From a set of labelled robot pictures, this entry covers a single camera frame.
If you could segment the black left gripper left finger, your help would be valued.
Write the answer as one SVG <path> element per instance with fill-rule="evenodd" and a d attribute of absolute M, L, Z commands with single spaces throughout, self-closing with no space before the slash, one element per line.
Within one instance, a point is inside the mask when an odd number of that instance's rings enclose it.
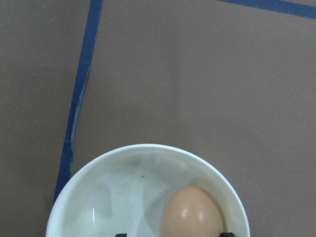
<path fill-rule="evenodd" d="M 115 237 L 127 237 L 127 234 L 126 233 L 119 233 L 119 234 L 116 234 Z"/>

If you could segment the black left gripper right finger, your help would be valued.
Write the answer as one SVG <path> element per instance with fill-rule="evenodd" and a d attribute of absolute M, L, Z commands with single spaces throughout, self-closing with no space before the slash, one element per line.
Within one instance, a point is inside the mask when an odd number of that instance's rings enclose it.
<path fill-rule="evenodd" d="M 222 232 L 220 237 L 234 237 L 234 234 L 232 232 Z"/>

